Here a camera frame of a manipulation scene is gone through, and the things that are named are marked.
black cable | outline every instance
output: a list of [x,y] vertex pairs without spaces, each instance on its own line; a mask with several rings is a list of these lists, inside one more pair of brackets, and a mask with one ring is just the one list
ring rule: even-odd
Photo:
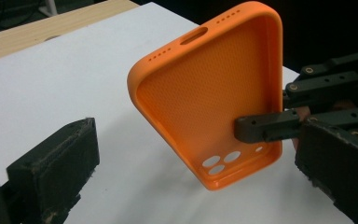
[[1,7],[1,14],[0,14],[0,24],[2,22],[2,19],[4,18],[5,10],[6,10],[6,0],[2,0],[2,7]]
[[24,20],[19,21],[19,22],[17,22],[16,24],[11,24],[11,25],[9,25],[9,26],[2,26],[2,25],[0,25],[0,28],[3,29],[3,30],[6,30],[6,29],[10,29],[10,28],[13,28],[13,27],[22,25],[23,23],[27,22],[28,20],[31,19],[31,17],[33,17],[33,15],[34,15],[34,14],[36,13],[36,11],[39,9],[41,3],[42,3],[42,0],[39,0],[38,3],[36,4],[34,10],[33,10],[33,11],[31,12],[31,14],[29,14]]

white table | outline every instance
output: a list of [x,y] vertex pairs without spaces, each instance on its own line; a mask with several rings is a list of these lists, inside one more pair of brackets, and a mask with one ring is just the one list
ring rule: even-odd
[[[101,164],[70,223],[352,223],[282,157],[208,191],[132,105],[130,68],[197,27],[147,4],[0,59],[0,184],[6,167],[63,125],[96,118]],[[296,74],[285,71],[285,81]]]

dark background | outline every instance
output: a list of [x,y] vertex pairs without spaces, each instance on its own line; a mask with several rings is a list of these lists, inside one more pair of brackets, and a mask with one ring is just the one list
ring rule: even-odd
[[[150,1],[133,0],[137,4]],[[243,0],[155,0],[197,24]],[[295,71],[312,63],[358,52],[358,1],[260,0],[274,8],[283,23],[284,65]]]
[[[103,0],[56,0],[59,13]],[[0,0],[0,31],[46,17],[37,11],[44,0]],[[132,0],[139,5],[146,0]],[[202,24],[243,0],[155,0],[174,13]],[[333,57],[358,52],[358,1],[260,0],[283,23],[283,65],[295,71]]]

phone case inner surface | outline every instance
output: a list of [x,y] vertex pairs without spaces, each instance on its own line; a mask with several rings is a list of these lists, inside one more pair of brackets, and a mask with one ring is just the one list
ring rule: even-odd
[[244,22],[160,67],[137,89],[144,115],[208,189],[281,155],[281,142],[250,145],[233,134],[238,117],[282,110],[282,64],[271,24],[269,17]]

orange phone case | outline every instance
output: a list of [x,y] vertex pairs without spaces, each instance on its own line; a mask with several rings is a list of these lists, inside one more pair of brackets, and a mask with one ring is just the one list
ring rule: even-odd
[[282,23],[258,2],[240,4],[141,59],[132,102],[207,189],[273,163],[282,143],[234,137],[241,116],[282,111]]

